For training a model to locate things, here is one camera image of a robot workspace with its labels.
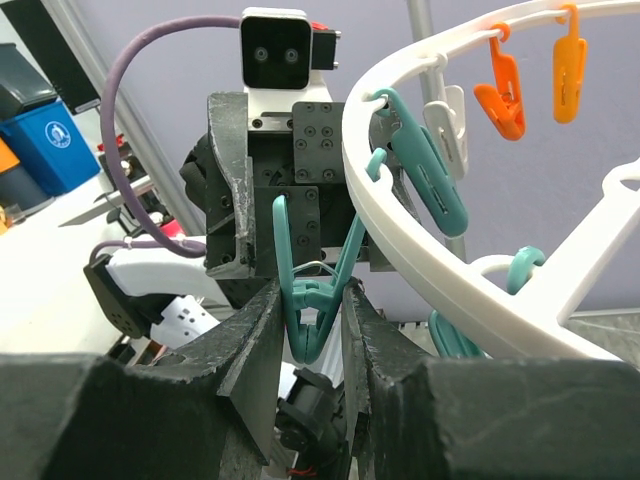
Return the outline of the white round clip hanger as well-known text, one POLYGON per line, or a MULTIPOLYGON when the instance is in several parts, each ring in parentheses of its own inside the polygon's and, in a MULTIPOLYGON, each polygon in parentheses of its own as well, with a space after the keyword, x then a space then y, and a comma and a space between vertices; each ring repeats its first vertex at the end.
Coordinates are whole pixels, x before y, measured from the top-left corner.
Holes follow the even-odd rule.
POLYGON ((613 359, 566 322, 590 295, 639 302, 638 3, 436 1, 432 8, 436 33, 378 62, 348 96, 343 151, 357 212, 398 273, 489 355, 613 359), (564 4, 578 7, 588 42, 580 108, 568 124, 553 116, 552 55, 568 31, 556 22, 564 4), (474 101, 466 105, 463 261, 394 197, 387 168, 368 174, 368 124, 385 102, 371 96, 421 73, 434 51, 447 55, 448 79, 468 88, 487 82, 499 22, 511 28, 502 48, 517 61, 526 132, 506 140, 474 101), (546 261, 510 295, 507 271, 525 246, 546 261))

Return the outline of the teal clothespin being pinched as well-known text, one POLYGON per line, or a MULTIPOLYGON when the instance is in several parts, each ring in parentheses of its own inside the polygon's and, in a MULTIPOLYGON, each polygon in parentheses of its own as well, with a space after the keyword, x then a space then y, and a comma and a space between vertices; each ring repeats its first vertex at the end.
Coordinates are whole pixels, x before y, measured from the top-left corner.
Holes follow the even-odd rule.
POLYGON ((394 88, 380 88, 371 98, 383 96, 400 120, 390 141, 396 158, 439 230, 450 238, 463 235, 468 228, 468 213, 429 130, 415 120, 394 88))

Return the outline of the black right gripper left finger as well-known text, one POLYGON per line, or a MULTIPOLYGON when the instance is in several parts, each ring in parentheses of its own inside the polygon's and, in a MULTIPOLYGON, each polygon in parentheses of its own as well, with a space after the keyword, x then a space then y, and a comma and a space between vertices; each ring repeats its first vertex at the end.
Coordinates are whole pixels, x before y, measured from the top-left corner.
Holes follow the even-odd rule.
POLYGON ((284 343, 280 287, 149 366, 91 354, 1 358, 5 479, 257 479, 284 343))

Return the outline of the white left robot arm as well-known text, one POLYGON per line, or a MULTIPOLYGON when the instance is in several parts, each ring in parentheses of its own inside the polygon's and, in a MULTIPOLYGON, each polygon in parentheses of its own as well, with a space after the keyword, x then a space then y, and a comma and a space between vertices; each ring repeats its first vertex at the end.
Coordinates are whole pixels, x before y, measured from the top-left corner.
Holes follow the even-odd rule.
POLYGON ((316 360, 354 265, 373 250, 345 183, 343 110, 340 102, 297 101, 254 118, 245 133, 211 122, 180 171, 207 217, 205 256, 184 258, 142 238, 113 252, 98 247, 84 273, 109 321, 177 348, 205 330, 178 303, 218 286, 240 309, 277 280, 292 355, 316 360))

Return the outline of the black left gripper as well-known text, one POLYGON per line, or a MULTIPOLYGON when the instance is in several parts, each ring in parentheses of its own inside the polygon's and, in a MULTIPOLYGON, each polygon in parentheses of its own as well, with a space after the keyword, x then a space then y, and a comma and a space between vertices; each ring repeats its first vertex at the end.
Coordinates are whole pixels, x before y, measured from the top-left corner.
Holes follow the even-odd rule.
POLYGON ((336 263, 354 215, 341 159, 343 105, 302 101, 249 111, 248 95, 207 99, 207 129, 180 175, 206 217, 207 274, 234 308, 277 274, 273 200, 287 199, 294 262, 336 263))

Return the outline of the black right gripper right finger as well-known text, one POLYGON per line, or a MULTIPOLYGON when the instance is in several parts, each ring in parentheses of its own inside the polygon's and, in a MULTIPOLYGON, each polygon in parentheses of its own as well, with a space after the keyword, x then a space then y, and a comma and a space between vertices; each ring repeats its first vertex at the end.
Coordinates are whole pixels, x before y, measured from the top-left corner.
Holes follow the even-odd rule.
POLYGON ((426 353, 343 291, 346 438, 364 479, 635 479, 639 374, 622 362, 426 353))

